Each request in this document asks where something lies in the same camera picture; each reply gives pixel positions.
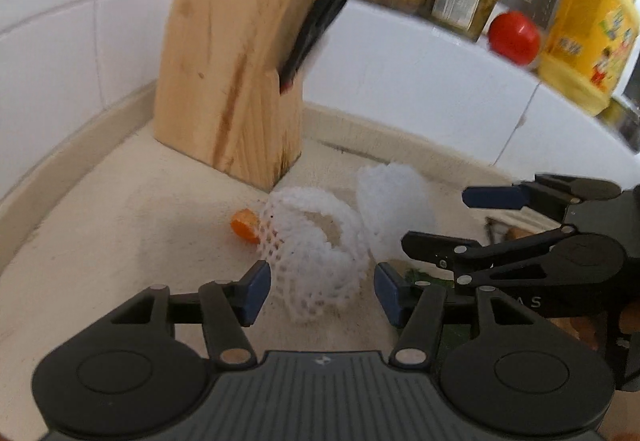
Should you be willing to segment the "white foam fruit net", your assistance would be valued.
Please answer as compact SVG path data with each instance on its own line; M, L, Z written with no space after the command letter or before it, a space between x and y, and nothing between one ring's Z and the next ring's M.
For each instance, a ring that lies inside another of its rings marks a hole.
M408 164L378 164L359 169L356 201L376 262L408 261L401 239L410 231L438 232L430 188Z

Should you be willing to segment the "dark green leaf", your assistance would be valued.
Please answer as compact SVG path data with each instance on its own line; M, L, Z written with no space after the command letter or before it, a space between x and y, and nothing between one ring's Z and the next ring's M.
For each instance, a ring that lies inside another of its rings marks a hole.
M426 361L435 361L470 339L471 325L450 317L456 311L448 300L454 297L454 283L416 269L410 269L402 281L407 287L400 298L396 351L420 351Z

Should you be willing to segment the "black kitchen scissors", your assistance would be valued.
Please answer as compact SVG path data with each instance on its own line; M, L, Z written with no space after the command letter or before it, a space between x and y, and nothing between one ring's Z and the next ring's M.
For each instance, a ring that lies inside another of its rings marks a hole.
M307 56L314 49L320 38L331 26L337 15L341 13L348 0L314 0L302 26L292 50L279 70L280 93L288 91L293 86L299 69L303 66Z

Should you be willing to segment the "wooden cutting board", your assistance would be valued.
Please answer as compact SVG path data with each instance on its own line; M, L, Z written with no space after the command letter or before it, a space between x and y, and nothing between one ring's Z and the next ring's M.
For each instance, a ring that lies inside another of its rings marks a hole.
M509 227L504 233L504 239L508 242L516 241L517 239L525 239L525 237L533 236L534 232L521 229L521 227Z

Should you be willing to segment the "red tomato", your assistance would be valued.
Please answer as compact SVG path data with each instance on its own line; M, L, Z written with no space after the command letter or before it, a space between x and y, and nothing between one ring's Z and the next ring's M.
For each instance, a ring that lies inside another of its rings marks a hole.
M487 37L491 51L518 66L533 63L541 46L537 26L518 11L498 15L489 25Z

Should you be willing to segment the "yellow detergent bottle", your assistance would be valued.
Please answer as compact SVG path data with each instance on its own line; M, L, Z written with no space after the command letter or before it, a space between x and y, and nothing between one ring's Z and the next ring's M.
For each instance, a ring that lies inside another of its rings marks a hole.
M560 0L538 76L597 116L610 105L638 33L634 0Z

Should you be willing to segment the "wooden knife block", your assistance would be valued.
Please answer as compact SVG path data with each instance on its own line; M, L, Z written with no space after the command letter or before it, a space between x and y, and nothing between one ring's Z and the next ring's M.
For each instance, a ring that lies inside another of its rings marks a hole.
M174 0L153 131L160 143L270 192L302 153L303 80L279 70L314 0Z

